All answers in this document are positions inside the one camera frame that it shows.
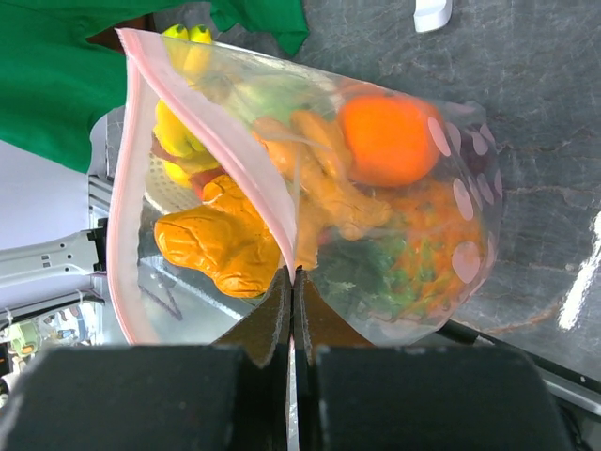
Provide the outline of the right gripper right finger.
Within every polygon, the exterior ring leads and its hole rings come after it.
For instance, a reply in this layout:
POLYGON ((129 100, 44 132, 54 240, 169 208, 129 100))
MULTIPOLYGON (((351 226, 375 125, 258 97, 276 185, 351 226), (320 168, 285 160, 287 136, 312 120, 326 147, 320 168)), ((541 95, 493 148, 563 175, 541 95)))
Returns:
POLYGON ((532 361, 496 346, 372 346, 297 271, 295 343, 303 450, 569 450, 532 361))

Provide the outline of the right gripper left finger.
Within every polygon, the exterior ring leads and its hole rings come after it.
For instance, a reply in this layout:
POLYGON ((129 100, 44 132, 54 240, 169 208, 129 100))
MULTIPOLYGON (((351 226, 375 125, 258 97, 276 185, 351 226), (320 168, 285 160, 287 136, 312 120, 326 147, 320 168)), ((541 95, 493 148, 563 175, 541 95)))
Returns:
POLYGON ((284 450, 291 284, 209 345, 56 348, 1 411, 5 450, 284 450))

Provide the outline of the orange toy pineapple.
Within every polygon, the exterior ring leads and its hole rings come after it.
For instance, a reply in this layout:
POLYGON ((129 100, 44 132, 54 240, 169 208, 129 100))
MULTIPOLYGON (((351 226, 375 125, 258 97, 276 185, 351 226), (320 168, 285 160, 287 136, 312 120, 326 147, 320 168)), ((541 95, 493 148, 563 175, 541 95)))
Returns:
POLYGON ((466 249, 477 268, 485 244, 477 217, 467 221, 449 182, 428 179, 400 192, 378 189, 393 208, 389 223, 358 241, 322 245, 312 281, 340 315, 353 319, 425 319, 448 311, 466 287, 453 266, 466 249))

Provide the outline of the clear pink zip top bag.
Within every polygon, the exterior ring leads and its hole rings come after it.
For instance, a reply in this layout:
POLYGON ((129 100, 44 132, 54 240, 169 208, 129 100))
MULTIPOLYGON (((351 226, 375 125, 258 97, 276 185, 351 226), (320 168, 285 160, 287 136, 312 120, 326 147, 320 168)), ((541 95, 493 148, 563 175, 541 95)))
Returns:
MULTIPOLYGON (((237 298, 221 293, 214 282, 199 271, 169 263, 154 238, 159 213, 145 199, 148 153, 153 144, 157 102, 176 92, 184 79, 171 65, 163 35, 123 29, 119 33, 126 54, 127 100, 116 178, 112 190, 108 221, 107 281, 119 326, 132 344, 207 343, 246 318, 266 297, 237 298)), ((422 179, 409 185, 377 187, 348 179, 361 193, 376 197, 378 189, 400 192, 434 179, 453 186, 455 201, 463 218, 479 219, 484 257, 472 267, 466 249, 455 250, 453 266, 466 287, 450 310, 425 319, 360 320, 338 314, 366 340, 380 345, 405 345, 439 329, 490 275, 497 257, 501 225, 502 186, 495 139, 486 124, 485 112, 477 104, 422 99, 383 86, 355 80, 324 70, 306 67, 276 57, 227 44, 212 43, 212 56, 196 87, 207 99, 193 105, 200 108, 201 139, 220 163, 223 175, 231 177, 270 230, 280 249, 279 268, 286 269, 290 282, 295 264, 300 185, 287 180, 276 168, 266 149, 254 138, 252 125, 246 125, 223 107, 232 87, 257 76, 281 75, 306 78, 324 85, 335 107, 333 119, 348 101, 363 95, 408 95, 438 108, 451 154, 441 156, 422 179), (479 132, 491 145, 495 162, 484 173, 473 175, 460 155, 461 129, 479 132)), ((319 249, 333 238, 342 238, 337 227, 325 229, 319 249)))

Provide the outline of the orange toy ginger root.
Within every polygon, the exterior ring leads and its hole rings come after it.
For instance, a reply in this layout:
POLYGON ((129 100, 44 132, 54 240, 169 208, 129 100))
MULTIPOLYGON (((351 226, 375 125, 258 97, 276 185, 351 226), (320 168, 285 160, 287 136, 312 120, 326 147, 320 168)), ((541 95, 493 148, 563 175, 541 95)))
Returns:
POLYGON ((390 204, 361 193, 349 181, 353 160, 334 122, 299 109, 288 126, 273 117, 256 119, 252 134, 278 171, 300 185, 296 265, 317 266, 320 235, 329 227, 356 241, 391 219, 390 204))

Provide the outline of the toy orange fruit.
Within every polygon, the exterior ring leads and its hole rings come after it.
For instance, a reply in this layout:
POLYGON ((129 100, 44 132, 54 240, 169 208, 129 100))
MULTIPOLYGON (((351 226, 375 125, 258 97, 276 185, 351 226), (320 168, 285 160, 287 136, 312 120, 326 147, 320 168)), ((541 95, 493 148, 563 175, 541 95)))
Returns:
POLYGON ((451 154, 438 108, 408 95, 363 95, 345 103, 338 124, 352 154, 353 180, 409 185, 451 154))

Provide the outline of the dark red toy grapes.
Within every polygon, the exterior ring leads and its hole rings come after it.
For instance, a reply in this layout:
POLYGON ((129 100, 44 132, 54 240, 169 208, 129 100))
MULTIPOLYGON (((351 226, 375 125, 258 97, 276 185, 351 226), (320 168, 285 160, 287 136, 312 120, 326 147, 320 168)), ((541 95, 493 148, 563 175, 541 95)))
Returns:
POLYGON ((473 175, 486 172, 495 162, 491 145, 477 131, 461 129, 460 155, 473 175))

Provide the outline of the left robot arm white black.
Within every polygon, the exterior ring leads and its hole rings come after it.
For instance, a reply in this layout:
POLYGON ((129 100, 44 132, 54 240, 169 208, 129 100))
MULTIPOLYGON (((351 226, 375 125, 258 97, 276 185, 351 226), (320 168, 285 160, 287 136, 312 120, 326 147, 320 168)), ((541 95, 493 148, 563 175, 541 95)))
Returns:
POLYGON ((106 271, 106 227, 1 252, 1 287, 106 271))

